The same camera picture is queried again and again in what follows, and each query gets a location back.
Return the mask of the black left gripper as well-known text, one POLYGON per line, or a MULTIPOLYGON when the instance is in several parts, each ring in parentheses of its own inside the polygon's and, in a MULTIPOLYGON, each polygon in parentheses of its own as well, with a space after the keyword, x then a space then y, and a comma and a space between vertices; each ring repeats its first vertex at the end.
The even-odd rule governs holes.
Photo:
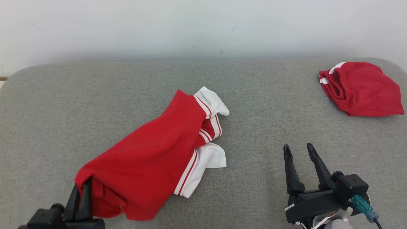
POLYGON ((92 179, 82 185, 82 195, 75 184, 65 208, 53 204, 49 209, 38 209, 28 223, 17 229, 106 229, 103 219, 93 218, 92 179))

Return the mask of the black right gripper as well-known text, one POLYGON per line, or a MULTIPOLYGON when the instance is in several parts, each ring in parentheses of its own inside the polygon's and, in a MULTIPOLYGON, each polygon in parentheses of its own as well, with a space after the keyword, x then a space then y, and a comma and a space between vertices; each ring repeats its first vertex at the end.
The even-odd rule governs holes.
POLYGON ((339 210, 346 211, 350 207, 350 189, 334 188, 331 173, 312 143, 307 143, 307 150, 314 163, 319 190, 305 191, 295 169, 289 145, 285 144, 283 147, 286 188, 289 194, 289 205, 285 211, 286 219, 291 224, 312 224, 317 216, 339 210))

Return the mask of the red jersey with white trim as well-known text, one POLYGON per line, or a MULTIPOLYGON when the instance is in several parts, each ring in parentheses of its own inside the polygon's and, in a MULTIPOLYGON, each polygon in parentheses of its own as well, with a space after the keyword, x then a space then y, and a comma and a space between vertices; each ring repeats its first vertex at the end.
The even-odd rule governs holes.
POLYGON ((93 215, 152 220, 171 195, 191 197, 206 169, 225 168, 218 115, 229 110, 212 90, 178 90, 168 107, 80 168, 80 193, 91 179, 93 215))

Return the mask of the red shorts with white stripe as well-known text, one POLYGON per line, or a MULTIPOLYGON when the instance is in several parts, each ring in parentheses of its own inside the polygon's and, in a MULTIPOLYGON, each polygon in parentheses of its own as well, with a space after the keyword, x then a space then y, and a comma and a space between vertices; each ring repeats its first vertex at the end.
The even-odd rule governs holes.
POLYGON ((327 97, 348 116, 403 115, 400 86, 367 62, 341 62, 319 72, 327 97))

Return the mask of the grey fabric sofa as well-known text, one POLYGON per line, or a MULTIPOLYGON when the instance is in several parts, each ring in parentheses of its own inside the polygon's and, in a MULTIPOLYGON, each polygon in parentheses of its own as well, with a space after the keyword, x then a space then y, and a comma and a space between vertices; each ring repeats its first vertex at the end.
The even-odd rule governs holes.
POLYGON ((384 229, 407 229, 407 74, 382 59, 405 115, 351 117, 318 79, 341 59, 65 63, 25 68, 0 88, 0 229, 66 204, 77 171, 159 116, 178 89, 215 91, 230 110, 215 141, 228 166, 205 171, 189 199, 172 196, 151 221, 107 229, 296 229, 287 223, 283 145, 299 178, 318 185, 306 144, 330 172, 358 174, 384 229))

